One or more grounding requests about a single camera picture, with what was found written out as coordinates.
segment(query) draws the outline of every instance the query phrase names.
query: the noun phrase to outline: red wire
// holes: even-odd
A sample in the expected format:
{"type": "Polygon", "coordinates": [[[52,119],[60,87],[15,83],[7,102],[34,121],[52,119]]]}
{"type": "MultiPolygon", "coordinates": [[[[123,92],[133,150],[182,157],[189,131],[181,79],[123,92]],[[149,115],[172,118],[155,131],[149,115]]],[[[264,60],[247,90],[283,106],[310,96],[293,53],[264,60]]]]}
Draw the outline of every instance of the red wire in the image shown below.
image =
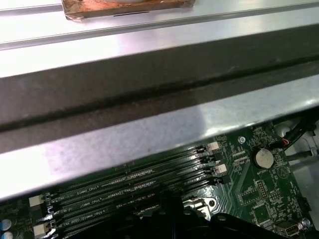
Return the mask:
{"type": "Polygon", "coordinates": [[[289,140],[283,138],[283,143],[284,143],[284,145],[288,145],[290,142],[289,142],[289,140]]]}

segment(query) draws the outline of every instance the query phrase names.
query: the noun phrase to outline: motherboard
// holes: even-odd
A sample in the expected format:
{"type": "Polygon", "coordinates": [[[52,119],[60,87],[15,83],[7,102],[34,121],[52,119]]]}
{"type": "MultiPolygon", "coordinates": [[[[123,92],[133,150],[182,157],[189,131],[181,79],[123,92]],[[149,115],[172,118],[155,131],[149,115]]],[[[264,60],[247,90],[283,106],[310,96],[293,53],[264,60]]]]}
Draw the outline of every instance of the motherboard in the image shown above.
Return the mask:
{"type": "Polygon", "coordinates": [[[288,238],[314,228],[273,127],[254,126],[121,165],[0,206],[1,239],[67,239],[115,215],[143,216],[163,190],[210,220],[223,212],[288,238]]]}

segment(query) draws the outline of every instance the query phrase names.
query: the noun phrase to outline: black wire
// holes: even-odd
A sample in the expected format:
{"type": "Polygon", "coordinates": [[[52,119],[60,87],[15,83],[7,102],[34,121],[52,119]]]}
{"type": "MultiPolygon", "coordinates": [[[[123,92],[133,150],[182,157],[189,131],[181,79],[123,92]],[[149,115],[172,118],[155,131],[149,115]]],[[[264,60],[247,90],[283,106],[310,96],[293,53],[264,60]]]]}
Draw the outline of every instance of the black wire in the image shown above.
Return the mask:
{"type": "Polygon", "coordinates": [[[319,114],[315,116],[306,117],[289,132],[286,133],[285,139],[289,141],[289,144],[285,146],[285,150],[291,147],[294,143],[298,141],[310,128],[310,126],[314,125],[319,120],[319,114]]]}
{"type": "Polygon", "coordinates": [[[312,155],[313,154],[309,150],[309,151],[299,152],[299,153],[296,153],[296,154],[293,154],[293,155],[289,155],[289,156],[287,156],[287,160],[288,161],[295,161],[295,160],[298,160],[298,159],[303,159],[303,158],[310,157],[312,155]]]}

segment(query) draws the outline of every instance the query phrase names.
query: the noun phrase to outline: capacitor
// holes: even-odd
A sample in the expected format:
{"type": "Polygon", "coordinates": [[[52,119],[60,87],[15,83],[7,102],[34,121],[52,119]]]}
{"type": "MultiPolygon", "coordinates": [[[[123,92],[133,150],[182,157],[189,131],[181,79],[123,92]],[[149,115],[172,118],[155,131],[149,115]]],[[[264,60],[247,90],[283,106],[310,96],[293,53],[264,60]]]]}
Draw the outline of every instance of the capacitor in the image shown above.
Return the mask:
{"type": "Polygon", "coordinates": [[[301,224],[304,226],[304,227],[309,227],[311,225],[311,221],[308,219],[308,218],[303,218],[301,220],[301,224]]]}
{"type": "Polygon", "coordinates": [[[3,219],[0,222],[0,230],[7,231],[10,228],[12,228],[13,226],[15,226],[15,224],[16,224],[16,218],[9,217],[9,218],[3,219]]]}
{"type": "Polygon", "coordinates": [[[19,236],[19,231],[17,229],[12,229],[6,231],[1,235],[1,239],[16,239],[19,236]]]}
{"type": "Polygon", "coordinates": [[[270,169],[275,162],[272,152],[266,148],[260,148],[252,155],[254,165],[259,169],[270,169]]]}

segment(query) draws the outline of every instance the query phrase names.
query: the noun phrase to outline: integrated circuit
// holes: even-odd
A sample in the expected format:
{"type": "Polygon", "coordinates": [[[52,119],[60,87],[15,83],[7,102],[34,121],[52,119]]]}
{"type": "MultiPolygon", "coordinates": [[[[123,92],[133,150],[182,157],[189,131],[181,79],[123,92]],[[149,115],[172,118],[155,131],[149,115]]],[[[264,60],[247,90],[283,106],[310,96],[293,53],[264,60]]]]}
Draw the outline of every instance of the integrated circuit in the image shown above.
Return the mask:
{"type": "Polygon", "coordinates": [[[269,212],[265,204],[262,204],[254,208],[253,213],[257,221],[257,224],[259,225],[270,219],[269,212]]]}

